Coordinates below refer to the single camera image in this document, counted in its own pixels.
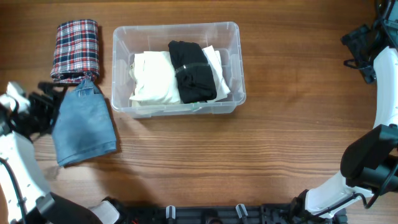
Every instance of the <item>folded plaid garment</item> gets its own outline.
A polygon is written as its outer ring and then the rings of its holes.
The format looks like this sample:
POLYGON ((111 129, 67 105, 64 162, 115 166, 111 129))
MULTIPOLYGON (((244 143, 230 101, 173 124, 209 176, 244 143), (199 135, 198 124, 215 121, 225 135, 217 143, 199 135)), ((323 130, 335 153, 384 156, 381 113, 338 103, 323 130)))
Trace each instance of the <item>folded plaid garment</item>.
POLYGON ((99 75, 97 22, 81 19, 59 25, 51 71, 54 81, 80 83, 99 75))

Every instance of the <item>black garment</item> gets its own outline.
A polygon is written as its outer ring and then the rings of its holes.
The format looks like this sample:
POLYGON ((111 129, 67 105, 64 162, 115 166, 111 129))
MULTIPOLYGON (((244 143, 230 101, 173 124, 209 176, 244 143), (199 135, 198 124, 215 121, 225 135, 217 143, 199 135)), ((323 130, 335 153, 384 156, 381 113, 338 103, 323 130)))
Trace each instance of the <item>black garment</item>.
POLYGON ((169 43, 169 51, 174 69, 187 66, 175 74, 182 102, 214 100, 217 91, 213 72, 200 46, 196 43, 173 40, 169 43))

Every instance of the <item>clear plastic container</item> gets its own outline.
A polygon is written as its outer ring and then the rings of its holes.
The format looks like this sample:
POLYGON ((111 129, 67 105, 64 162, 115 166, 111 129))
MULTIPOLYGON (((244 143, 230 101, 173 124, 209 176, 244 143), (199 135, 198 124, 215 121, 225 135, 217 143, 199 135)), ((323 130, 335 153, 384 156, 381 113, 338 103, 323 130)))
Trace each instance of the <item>clear plastic container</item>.
POLYGON ((164 26, 122 26, 113 32, 112 99, 115 111, 133 118, 168 116, 177 114, 231 113, 244 103, 244 87, 241 40, 239 27, 234 22, 208 24, 180 24, 164 26), (132 107, 129 100, 135 82, 129 76, 134 54, 143 51, 169 51, 172 40, 198 43, 202 48, 213 46, 220 51, 223 76, 231 93, 214 103, 190 103, 164 106, 132 107))

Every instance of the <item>wooden table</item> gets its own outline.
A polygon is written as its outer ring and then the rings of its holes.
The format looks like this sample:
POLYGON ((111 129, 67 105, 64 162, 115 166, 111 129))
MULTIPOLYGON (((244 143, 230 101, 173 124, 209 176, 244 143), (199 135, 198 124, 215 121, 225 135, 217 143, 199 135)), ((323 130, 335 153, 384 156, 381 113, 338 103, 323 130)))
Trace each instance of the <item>wooden table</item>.
MULTIPOLYGON (((348 145, 371 130, 376 86, 343 66, 340 37, 373 20, 364 0, 156 1, 0 5, 0 90, 50 80, 57 26, 91 18, 101 28, 102 79, 111 97, 113 30, 119 26, 234 21, 246 102, 231 114, 134 120, 113 112, 119 152, 60 168, 53 142, 34 143, 52 190, 84 206, 110 195, 161 206, 287 203, 340 168, 348 145)), ((398 197, 350 223, 395 223, 398 197)))

